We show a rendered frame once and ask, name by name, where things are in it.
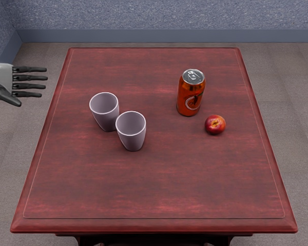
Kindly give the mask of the orange drink can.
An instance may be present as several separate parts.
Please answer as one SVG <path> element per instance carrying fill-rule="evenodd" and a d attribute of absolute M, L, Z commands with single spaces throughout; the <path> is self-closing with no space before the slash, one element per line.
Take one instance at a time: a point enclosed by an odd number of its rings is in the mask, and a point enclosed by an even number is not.
<path fill-rule="evenodd" d="M 184 116 L 198 113 L 206 86 L 203 72 L 198 69 L 187 69 L 179 79 L 176 107 Z"/>

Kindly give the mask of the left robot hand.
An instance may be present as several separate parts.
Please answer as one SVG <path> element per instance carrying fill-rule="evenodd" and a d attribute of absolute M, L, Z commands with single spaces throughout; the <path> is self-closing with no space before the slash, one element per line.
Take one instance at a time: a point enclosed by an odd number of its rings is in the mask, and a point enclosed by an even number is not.
<path fill-rule="evenodd" d="M 10 105 L 20 107 L 20 97 L 41 97 L 40 93 L 28 92 L 28 89 L 43 90 L 45 85 L 32 84 L 30 81 L 46 81 L 48 77 L 33 75 L 34 72 L 46 72 L 46 68 L 14 66 L 0 63 L 0 100 Z"/>

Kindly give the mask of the pale lilac cup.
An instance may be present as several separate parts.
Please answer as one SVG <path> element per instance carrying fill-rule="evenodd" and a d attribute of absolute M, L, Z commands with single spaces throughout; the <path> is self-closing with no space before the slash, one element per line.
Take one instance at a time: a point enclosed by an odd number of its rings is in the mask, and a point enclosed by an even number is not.
<path fill-rule="evenodd" d="M 128 151 L 142 148 L 146 135 L 146 119 L 137 111 L 126 111 L 120 114 L 115 127 L 121 143 Z"/>
<path fill-rule="evenodd" d="M 116 119 L 120 115 L 119 100 L 110 92 L 101 92 L 94 95 L 89 108 L 100 128 L 106 132 L 116 130 Z"/>

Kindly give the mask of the red peach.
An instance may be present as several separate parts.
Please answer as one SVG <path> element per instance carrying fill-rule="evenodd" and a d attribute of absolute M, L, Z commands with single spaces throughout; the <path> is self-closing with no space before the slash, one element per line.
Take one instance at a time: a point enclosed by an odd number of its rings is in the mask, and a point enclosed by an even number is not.
<path fill-rule="evenodd" d="M 211 135 L 218 135 L 226 128 L 226 121 L 220 115 L 210 115 L 204 123 L 206 131 Z"/>

